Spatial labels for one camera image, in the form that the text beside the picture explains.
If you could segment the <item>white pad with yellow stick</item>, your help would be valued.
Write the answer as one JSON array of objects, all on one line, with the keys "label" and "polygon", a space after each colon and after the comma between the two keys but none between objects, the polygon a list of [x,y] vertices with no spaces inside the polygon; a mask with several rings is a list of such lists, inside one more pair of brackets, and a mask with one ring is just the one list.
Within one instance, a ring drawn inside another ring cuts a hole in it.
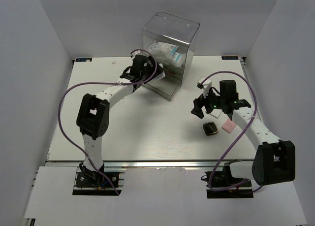
[{"label": "white pad with yellow stick", "polygon": [[159,74],[159,75],[156,77],[156,80],[160,80],[160,79],[162,79],[162,78],[164,78],[164,77],[165,77],[165,73],[162,72],[161,74]]}]

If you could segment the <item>black gold compact case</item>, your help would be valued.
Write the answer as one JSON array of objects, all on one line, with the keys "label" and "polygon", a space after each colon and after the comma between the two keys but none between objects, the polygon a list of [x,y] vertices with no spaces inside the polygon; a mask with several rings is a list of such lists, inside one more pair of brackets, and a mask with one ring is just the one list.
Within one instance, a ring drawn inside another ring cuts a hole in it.
[{"label": "black gold compact case", "polygon": [[215,122],[208,122],[203,124],[203,130],[206,136],[218,134],[219,130]]}]

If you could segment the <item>pink sticky pad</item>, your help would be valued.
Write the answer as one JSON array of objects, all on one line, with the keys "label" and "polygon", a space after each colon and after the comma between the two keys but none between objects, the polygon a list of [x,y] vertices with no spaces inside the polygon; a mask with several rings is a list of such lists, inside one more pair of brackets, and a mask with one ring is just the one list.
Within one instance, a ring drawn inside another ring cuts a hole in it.
[{"label": "pink sticky pad", "polygon": [[232,133],[235,127],[236,127],[236,124],[232,120],[227,119],[221,128],[227,133]]}]

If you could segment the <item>clear acrylic makeup organizer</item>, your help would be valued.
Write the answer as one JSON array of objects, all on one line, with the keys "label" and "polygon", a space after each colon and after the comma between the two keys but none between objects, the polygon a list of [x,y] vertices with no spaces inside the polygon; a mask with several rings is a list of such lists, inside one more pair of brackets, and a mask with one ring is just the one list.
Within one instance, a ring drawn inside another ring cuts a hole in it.
[{"label": "clear acrylic makeup organizer", "polygon": [[200,23],[177,15],[157,12],[142,30],[142,48],[163,67],[165,77],[145,85],[171,100],[188,76]]}]

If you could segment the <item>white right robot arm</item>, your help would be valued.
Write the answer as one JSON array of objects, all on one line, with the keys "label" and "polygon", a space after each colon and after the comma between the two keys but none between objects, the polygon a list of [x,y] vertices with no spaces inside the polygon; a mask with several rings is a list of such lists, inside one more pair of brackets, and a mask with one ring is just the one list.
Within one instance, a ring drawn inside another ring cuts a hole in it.
[{"label": "white right robot arm", "polygon": [[259,186],[291,182],[295,179],[295,146],[273,134],[259,119],[245,99],[239,99],[234,80],[220,81],[218,95],[212,89],[210,79],[202,77],[197,87],[203,93],[193,101],[191,113],[200,119],[214,109],[221,110],[246,135],[256,149],[252,161],[232,161],[224,165],[217,180],[228,186],[237,182],[254,180]]}]

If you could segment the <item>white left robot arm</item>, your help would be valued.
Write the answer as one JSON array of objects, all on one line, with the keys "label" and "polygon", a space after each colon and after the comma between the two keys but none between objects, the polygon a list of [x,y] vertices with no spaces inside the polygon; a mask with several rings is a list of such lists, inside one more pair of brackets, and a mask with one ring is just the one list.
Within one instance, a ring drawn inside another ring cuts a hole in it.
[{"label": "white left robot arm", "polygon": [[80,164],[80,169],[87,174],[87,180],[93,186],[101,185],[104,180],[101,143],[109,126],[110,109],[142,84],[160,80],[164,76],[163,67],[152,56],[137,54],[133,57],[132,66],[121,74],[117,85],[95,95],[83,96],[76,124],[82,134],[87,156]]}]

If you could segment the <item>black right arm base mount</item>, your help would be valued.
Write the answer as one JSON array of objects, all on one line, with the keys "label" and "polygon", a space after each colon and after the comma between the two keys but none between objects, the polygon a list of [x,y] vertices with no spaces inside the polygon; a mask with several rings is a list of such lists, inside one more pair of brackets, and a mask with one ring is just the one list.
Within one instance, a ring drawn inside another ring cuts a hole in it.
[{"label": "black right arm base mount", "polygon": [[200,180],[206,182],[206,193],[208,199],[232,199],[232,198],[253,198],[252,184],[250,181],[231,188],[232,185],[237,184],[243,179],[234,178],[230,173],[229,167],[225,166],[221,170],[216,170],[211,181],[211,187],[213,189],[229,188],[228,190],[215,192],[209,189],[208,180],[211,175],[211,171],[205,172],[201,176]]}]

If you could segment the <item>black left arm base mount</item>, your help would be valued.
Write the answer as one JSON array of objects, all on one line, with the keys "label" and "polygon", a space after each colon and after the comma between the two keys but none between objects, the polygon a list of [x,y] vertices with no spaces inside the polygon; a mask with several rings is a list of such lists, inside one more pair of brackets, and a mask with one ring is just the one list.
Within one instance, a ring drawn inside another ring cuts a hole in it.
[{"label": "black left arm base mount", "polygon": [[86,169],[83,163],[79,164],[75,175],[73,195],[98,195],[98,196],[118,196],[124,185],[124,173],[118,171],[104,171],[104,166],[100,171],[106,177],[97,171]]}]

